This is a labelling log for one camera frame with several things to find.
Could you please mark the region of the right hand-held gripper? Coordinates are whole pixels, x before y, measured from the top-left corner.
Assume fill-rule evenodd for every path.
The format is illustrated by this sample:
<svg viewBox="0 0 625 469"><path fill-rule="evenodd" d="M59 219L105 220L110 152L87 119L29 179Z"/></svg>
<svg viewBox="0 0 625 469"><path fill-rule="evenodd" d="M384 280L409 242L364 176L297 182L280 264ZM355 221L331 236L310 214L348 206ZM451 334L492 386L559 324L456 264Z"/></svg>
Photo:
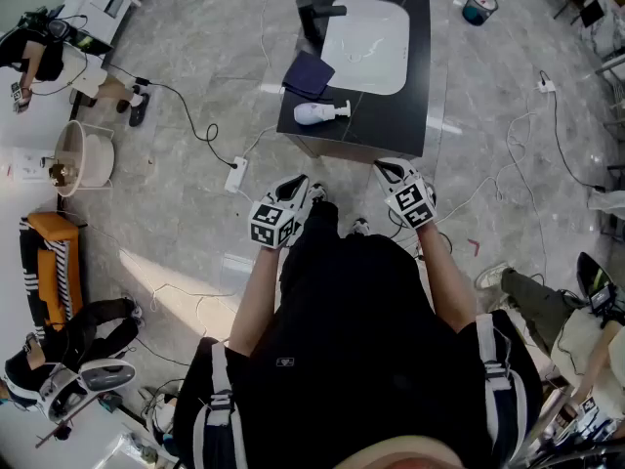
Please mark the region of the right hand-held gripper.
<svg viewBox="0 0 625 469"><path fill-rule="evenodd" d="M434 192L423 177L404 158L384 157L373 162L373 170L382 191L387 195L385 202L403 224L413 230L431 223L437 218ZM398 181L407 181L398 189Z"/></svg>

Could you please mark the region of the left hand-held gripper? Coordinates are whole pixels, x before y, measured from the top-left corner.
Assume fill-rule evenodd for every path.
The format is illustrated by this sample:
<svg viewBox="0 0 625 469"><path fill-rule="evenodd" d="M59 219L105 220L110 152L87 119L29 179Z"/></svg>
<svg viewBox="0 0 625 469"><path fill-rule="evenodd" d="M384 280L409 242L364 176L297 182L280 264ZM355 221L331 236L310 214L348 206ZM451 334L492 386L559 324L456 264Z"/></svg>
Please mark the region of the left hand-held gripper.
<svg viewBox="0 0 625 469"><path fill-rule="evenodd" d="M249 238L269 249L290 246L304 226L304 200L310 185L305 174L274 182L253 202L249 214Z"/></svg>

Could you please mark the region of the white pump bottle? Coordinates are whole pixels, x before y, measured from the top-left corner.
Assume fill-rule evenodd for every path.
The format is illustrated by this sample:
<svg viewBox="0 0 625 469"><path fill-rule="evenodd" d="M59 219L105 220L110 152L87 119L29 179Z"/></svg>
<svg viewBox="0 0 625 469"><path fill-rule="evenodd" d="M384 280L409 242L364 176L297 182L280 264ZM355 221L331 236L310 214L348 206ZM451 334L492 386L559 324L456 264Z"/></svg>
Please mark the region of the white pump bottle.
<svg viewBox="0 0 625 469"><path fill-rule="evenodd" d="M349 100L346 100L344 107L318 103L304 103L294 107L294 120L305 126L331 121L339 116L350 117L351 114L352 107Z"/></svg>

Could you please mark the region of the person's left forearm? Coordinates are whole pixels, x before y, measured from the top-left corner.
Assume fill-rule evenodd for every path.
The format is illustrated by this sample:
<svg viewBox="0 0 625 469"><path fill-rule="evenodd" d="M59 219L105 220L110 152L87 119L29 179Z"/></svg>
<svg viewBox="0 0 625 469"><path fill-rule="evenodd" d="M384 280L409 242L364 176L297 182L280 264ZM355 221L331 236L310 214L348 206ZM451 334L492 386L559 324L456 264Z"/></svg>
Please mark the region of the person's left forearm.
<svg viewBox="0 0 625 469"><path fill-rule="evenodd" d="M280 250L262 247L234 317L229 347L249 357L275 312L275 292Z"/></svg>

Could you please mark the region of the person's right forearm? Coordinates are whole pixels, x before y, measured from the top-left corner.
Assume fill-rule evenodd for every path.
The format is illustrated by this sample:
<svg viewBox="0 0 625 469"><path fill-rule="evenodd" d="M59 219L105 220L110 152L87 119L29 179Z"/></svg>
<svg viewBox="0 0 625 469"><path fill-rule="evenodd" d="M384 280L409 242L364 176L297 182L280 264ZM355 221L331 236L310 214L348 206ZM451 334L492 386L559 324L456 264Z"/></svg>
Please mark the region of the person's right forearm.
<svg viewBox="0 0 625 469"><path fill-rule="evenodd" d="M477 299L433 223L417 230L434 310L455 332L475 321Z"/></svg>

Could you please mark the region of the black sink cabinet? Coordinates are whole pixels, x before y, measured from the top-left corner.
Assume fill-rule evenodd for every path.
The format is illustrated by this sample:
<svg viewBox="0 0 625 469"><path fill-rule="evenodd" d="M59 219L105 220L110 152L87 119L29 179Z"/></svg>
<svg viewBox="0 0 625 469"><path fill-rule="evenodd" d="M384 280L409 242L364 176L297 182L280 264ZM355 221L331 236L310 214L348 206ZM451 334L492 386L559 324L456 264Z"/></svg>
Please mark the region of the black sink cabinet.
<svg viewBox="0 0 625 469"><path fill-rule="evenodd" d="M334 5L336 0L312 0L319 5ZM431 65L430 0L384 0L398 4L409 16L407 77L394 95L382 96L326 86L320 100L344 107L351 102L350 117L304 126L294 120L294 107L306 98L285 93L277 121L277 132L286 135L311 157L321 155L368 162L383 155L422 155L426 133ZM328 19L316 21L326 35ZM321 58L321 44L311 43L305 35L296 49Z"/></svg>

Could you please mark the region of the long white power strip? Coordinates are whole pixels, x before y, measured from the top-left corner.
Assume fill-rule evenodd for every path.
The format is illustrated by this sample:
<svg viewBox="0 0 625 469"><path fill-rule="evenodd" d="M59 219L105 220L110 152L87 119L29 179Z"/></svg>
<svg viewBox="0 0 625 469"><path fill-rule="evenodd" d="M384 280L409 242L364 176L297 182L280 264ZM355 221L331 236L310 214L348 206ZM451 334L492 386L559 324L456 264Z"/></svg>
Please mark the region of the long white power strip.
<svg viewBox="0 0 625 469"><path fill-rule="evenodd" d="M246 170L248 166L248 160L241 156L234 158L232 167L229 170L229 175L225 182L225 190L231 193L238 193L241 184L243 182Z"/></svg>

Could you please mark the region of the dark blue folded towel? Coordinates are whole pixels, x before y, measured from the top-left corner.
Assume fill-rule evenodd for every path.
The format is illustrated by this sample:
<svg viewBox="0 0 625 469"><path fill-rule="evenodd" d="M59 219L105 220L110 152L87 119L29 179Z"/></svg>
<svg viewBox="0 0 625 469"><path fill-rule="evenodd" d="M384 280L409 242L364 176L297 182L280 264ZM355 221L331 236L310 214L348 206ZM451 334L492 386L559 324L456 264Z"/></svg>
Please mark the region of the dark blue folded towel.
<svg viewBox="0 0 625 469"><path fill-rule="evenodd" d="M282 86L289 92L310 100L321 97L335 69L320 57L300 51L287 69Z"/></svg>

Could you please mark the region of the white sink basin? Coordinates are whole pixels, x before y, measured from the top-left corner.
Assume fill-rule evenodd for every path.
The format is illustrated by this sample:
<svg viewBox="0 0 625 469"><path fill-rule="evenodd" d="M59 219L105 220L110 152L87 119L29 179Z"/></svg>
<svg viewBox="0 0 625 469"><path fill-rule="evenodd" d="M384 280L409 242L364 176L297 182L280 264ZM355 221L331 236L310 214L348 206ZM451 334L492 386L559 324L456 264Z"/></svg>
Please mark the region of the white sink basin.
<svg viewBox="0 0 625 469"><path fill-rule="evenodd" d="M409 16L384 0L336 0L343 16L328 19L321 59L334 69L333 88L389 96L407 77Z"/></svg>

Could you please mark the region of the person's black clothing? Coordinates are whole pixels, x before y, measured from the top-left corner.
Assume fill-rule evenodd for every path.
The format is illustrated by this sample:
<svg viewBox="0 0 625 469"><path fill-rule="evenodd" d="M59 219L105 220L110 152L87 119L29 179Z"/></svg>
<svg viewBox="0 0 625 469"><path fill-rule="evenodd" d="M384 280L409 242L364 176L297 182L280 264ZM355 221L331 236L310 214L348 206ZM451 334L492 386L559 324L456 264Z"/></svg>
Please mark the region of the person's black clothing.
<svg viewBox="0 0 625 469"><path fill-rule="evenodd" d="M425 262L379 234L339 235L326 200L279 257L252 354L200 341L173 437L185 469L503 469L540 397L506 312L455 332Z"/></svg>

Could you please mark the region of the black faucet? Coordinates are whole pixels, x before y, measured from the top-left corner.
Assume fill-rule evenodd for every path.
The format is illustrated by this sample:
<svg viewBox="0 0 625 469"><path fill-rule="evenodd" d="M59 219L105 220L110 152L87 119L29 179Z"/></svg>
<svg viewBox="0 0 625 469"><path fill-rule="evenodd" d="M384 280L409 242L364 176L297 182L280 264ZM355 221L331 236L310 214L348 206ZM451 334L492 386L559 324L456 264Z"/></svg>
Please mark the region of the black faucet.
<svg viewBox="0 0 625 469"><path fill-rule="evenodd" d="M324 18L342 17L347 14L344 5L319 5L313 0L296 0L296 6L305 37L313 44L321 44L324 35L316 21Z"/></svg>

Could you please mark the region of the blue trash bin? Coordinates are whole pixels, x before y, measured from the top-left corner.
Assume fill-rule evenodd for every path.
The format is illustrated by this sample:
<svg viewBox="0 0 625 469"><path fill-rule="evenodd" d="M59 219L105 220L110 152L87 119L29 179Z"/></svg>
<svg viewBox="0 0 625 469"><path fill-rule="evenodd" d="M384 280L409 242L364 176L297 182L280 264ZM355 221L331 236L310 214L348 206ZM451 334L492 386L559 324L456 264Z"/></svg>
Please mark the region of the blue trash bin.
<svg viewBox="0 0 625 469"><path fill-rule="evenodd" d="M469 24L481 26L497 9L497 0L467 0L462 10L462 16Z"/></svg>

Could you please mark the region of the round beige tub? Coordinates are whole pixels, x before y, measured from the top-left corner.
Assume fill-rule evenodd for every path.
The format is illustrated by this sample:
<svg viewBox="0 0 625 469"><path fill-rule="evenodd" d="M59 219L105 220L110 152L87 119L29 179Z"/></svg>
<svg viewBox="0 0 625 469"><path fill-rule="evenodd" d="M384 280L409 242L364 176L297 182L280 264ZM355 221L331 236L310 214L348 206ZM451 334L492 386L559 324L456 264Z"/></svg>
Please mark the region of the round beige tub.
<svg viewBox="0 0 625 469"><path fill-rule="evenodd" d="M112 187L113 136L113 129L77 120L63 127L49 167L50 180L59 196Z"/></svg>

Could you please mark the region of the black office chair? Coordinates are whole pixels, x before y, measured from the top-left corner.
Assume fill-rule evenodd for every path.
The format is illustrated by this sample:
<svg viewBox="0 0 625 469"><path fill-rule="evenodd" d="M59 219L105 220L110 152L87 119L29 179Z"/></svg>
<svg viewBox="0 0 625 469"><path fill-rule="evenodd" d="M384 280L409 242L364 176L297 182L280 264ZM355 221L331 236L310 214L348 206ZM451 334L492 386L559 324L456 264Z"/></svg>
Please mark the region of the black office chair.
<svg viewBox="0 0 625 469"><path fill-rule="evenodd" d="M578 255L576 270L579 288L595 312L625 314L625 291L589 254Z"/></svg>

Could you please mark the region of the white grey handheld device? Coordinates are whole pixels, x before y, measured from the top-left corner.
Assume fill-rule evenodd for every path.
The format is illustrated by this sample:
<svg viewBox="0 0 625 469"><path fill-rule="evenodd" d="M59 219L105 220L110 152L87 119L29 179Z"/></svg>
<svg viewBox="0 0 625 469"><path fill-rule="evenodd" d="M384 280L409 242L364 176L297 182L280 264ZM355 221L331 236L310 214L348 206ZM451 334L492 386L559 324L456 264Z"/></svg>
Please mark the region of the white grey handheld device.
<svg viewBox="0 0 625 469"><path fill-rule="evenodd" d="M100 359L83 363L77 372L57 364L44 381L38 408L50 421L61 423L100 394L131 383L135 367L121 359Z"/></svg>

